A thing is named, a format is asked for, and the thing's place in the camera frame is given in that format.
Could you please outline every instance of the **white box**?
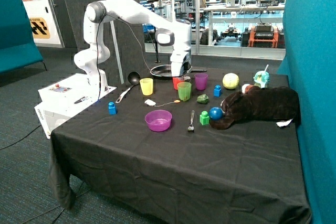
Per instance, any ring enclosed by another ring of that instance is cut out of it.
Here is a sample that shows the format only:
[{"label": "white box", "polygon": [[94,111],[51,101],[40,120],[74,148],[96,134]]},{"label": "white box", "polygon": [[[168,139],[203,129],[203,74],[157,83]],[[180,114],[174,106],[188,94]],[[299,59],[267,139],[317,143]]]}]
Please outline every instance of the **white box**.
[{"label": "white box", "polygon": [[[100,93],[99,98],[114,89],[116,87],[109,86],[106,91]],[[38,92],[42,102],[35,106],[35,111],[48,139],[55,128],[94,104],[98,97],[97,90],[90,86],[87,75],[80,73],[40,89]]]}]

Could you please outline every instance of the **blue ball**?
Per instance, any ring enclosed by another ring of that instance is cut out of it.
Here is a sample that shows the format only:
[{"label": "blue ball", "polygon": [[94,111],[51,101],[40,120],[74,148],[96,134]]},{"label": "blue ball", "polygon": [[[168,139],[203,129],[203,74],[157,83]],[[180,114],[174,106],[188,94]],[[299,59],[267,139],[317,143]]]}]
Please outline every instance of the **blue ball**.
[{"label": "blue ball", "polygon": [[209,117],[212,120],[219,120],[223,116],[223,112],[219,107],[213,107],[209,110]]}]

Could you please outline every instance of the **fork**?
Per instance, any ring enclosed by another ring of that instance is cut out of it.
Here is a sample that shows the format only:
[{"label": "fork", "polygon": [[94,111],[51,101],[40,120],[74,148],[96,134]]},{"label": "fork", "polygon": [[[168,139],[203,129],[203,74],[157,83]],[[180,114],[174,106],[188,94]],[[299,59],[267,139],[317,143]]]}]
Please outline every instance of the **fork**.
[{"label": "fork", "polygon": [[190,126],[188,127],[188,132],[194,132],[194,126],[193,126],[194,114],[195,114],[195,111],[193,110],[191,112],[191,121],[190,121]]}]

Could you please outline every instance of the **orange machine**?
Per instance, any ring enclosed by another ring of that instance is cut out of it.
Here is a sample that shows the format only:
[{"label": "orange machine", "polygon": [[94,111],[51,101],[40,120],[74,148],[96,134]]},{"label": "orange machine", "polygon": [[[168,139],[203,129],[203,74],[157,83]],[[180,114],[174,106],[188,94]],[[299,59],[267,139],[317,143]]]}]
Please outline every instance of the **orange machine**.
[{"label": "orange machine", "polygon": [[278,27],[269,23],[260,23],[251,28],[248,47],[277,48],[278,40]]}]

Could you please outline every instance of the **gray panel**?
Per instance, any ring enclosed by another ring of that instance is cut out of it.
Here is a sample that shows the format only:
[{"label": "gray panel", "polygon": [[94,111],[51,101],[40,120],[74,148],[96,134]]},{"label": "gray panel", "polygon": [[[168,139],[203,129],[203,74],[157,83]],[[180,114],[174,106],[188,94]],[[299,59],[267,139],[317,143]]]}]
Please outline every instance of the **gray panel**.
[{"label": "gray panel", "polygon": [[[94,1],[99,0],[65,0],[73,29],[73,34],[75,36],[77,48],[79,51],[88,48],[88,44],[83,39],[83,17],[86,6]],[[144,52],[142,25],[131,25],[132,30],[134,31],[143,48],[142,51],[139,43],[133,37],[133,33],[126,24],[123,24],[121,22],[115,22],[115,26],[121,66],[124,79],[127,80],[127,75],[131,71],[143,73],[146,69],[142,57],[142,52]],[[104,24],[104,43],[110,49],[111,57],[109,60],[100,64],[99,66],[106,72],[109,85],[116,86],[118,83],[120,83],[120,77],[117,60],[115,57],[116,54],[114,51],[110,24]]]},{"label": "gray panel", "polygon": [[59,30],[62,34],[64,46],[67,48],[77,49],[65,0],[51,0],[51,1],[54,6],[54,12],[57,18]]}]

